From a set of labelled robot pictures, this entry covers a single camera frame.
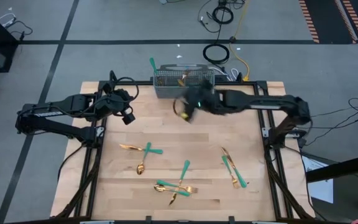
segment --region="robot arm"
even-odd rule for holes
[[[95,128],[77,128],[46,118],[67,115],[72,118],[85,118],[87,121],[99,121],[113,114],[114,116],[122,116],[123,122],[130,124],[135,120],[135,116],[132,114],[132,107],[129,103],[137,97],[139,89],[135,97],[130,96],[123,89],[115,90],[119,80],[112,73],[111,81],[103,86],[105,93],[103,96],[98,93],[77,94],[62,101],[25,104],[22,110],[17,112],[16,129],[19,133],[26,135],[33,135],[36,131],[62,134],[91,145],[96,142],[98,135]]]
[[[285,96],[253,96],[238,90],[215,90],[212,84],[203,80],[198,87],[190,87],[183,93],[184,110],[180,115],[191,122],[196,110],[212,114],[225,115],[239,113],[244,110],[281,110],[287,117],[276,128],[271,128],[268,144],[283,146],[285,136],[296,126],[311,121],[307,102],[299,97]]]

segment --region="wooden table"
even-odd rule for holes
[[[98,82],[84,82],[81,93],[94,93]],[[135,93],[134,86],[121,86]],[[172,111],[172,100],[158,100],[153,86],[140,86],[139,97],[131,103],[136,120],[126,126],[121,118],[110,116],[104,138],[93,216],[95,220],[144,220],[151,215],[153,220],[227,220],[234,216],[237,221],[275,220],[269,180],[264,161],[264,150],[260,137],[260,126],[256,110],[243,111],[227,116],[215,116],[199,111],[188,124]],[[242,90],[253,95],[251,86],[218,86]],[[284,95],[282,82],[268,82],[270,95]],[[285,113],[274,111],[275,123]],[[85,119],[74,119],[73,125],[83,127],[90,124]],[[145,172],[136,174],[136,167],[143,152],[121,149],[119,144],[163,149],[162,155],[149,153],[145,160]],[[69,140],[66,156],[80,143]],[[298,149],[296,141],[286,145]],[[221,146],[231,154],[239,172],[249,182],[245,189],[234,189],[226,166],[221,159]],[[56,215],[77,191],[85,149],[70,158],[62,169],[51,215]],[[314,211],[308,204],[306,179],[299,154],[282,149],[283,165],[288,188],[297,201],[312,216]],[[178,195],[168,206],[171,193],[153,189],[157,179],[177,183],[184,161],[191,164],[183,185],[200,189],[190,197]],[[277,187],[280,208],[285,210],[283,197]],[[88,192],[85,193],[81,214],[85,214]]]

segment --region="gold knife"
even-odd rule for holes
[[[142,151],[142,150],[143,150],[142,148],[139,148],[139,147],[124,145],[124,144],[120,144],[119,146],[120,146],[121,148],[123,148],[123,149],[137,149],[137,150],[139,150],[139,151]]]
[[[185,177],[185,174],[186,174],[187,168],[189,168],[189,165],[190,165],[190,161],[186,160],[185,161],[185,166],[183,167],[183,170],[181,171],[181,176],[180,176],[178,187],[175,189],[176,191],[180,190],[179,187],[181,186],[181,182],[182,182],[183,178]],[[171,205],[175,201],[176,198],[177,198],[177,193],[175,192],[172,195],[172,198],[171,198],[171,201],[169,202],[169,205]]]
[[[233,160],[231,159],[229,152],[223,147],[222,147],[222,152],[227,157],[227,160],[229,161],[229,163],[233,167],[233,169],[235,169],[236,167],[234,166]]]

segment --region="utensil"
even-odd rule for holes
[[[233,174],[231,173],[229,163],[227,162],[227,156],[222,156],[222,160],[223,160],[224,164],[226,165],[227,169],[229,170],[229,173],[230,173],[230,176],[231,176],[231,182],[233,183],[233,187],[235,189],[238,189],[240,186],[239,186],[239,183],[238,183],[237,179],[234,178]]]
[[[157,74],[157,67],[155,66],[154,58],[150,57],[150,64],[153,67],[154,74]]]
[[[190,187],[190,186],[180,187],[179,185],[171,184],[171,183],[165,182],[163,180],[157,180],[157,183],[166,185],[166,186],[171,186],[171,187],[179,187],[180,189],[186,190],[189,193],[198,193],[198,188],[196,188],[196,187]]]
[[[168,189],[166,188],[164,185],[162,184],[156,184],[154,185],[154,189],[158,192],[164,192],[164,191],[171,191],[171,192],[175,192],[175,193],[178,193],[178,194],[181,194],[181,195],[184,195],[186,197],[189,197],[190,196],[190,193],[189,192],[181,192],[181,191],[176,191],[176,190],[173,190],[173,189]]]
[[[144,162],[144,159],[146,159],[146,156],[147,156],[147,153],[149,153],[149,149],[150,149],[150,146],[152,145],[151,142],[148,142],[147,145],[146,145],[146,149],[144,151],[144,156],[143,156],[143,159],[142,159],[142,162],[137,166],[136,168],[136,172],[138,175],[141,175],[143,174],[143,171],[144,171],[144,165],[143,165],[143,162]]]
[[[223,153],[226,155],[226,157],[227,157],[227,159],[228,159],[228,161],[229,161],[231,167],[233,167],[234,172],[236,173],[237,178],[238,178],[239,181],[240,181],[241,187],[242,187],[242,188],[246,188],[246,187],[247,187],[247,183],[246,183],[245,180],[241,177],[240,172],[237,170],[236,166],[234,165],[234,162],[233,162],[233,160],[231,159],[231,156],[229,155],[229,152],[228,152],[225,148],[223,148],[223,147],[222,147],[222,151],[223,151]]]
[[[190,161],[186,160],[185,161],[185,166],[183,167],[183,170],[181,172],[181,176],[180,176],[180,180],[179,180],[179,187],[181,185],[181,182],[182,182],[183,178],[185,177],[185,174],[186,174],[187,168],[189,168],[189,165],[190,165]],[[177,193],[175,192],[172,195],[172,198],[171,198],[171,201],[169,202],[169,205],[171,205],[175,201],[176,198],[177,198]]]
[[[181,76],[181,80],[178,80],[180,86],[185,86],[185,83],[182,80],[184,80],[188,76],[189,72],[190,72],[189,70],[183,72],[183,75]]]
[[[124,145],[124,144],[120,144],[120,147],[123,148],[123,149],[133,149],[133,150],[139,150],[139,151],[144,150],[144,149],[142,149],[140,147],[129,146],[129,145]],[[162,154],[163,153],[162,149],[149,149],[149,152],[153,152],[153,153],[157,153],[157,154]]]

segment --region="green-handled fork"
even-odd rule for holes
[[[224,164],[226,165],[227,169],[229,170],[233,187],[235,189],[238,189],[240,187],[239,181],[236,178],[234,178],[233,174],[231,173],[229,163],[227,162],[227,156],[222,156],[222,160],[223,160]]]

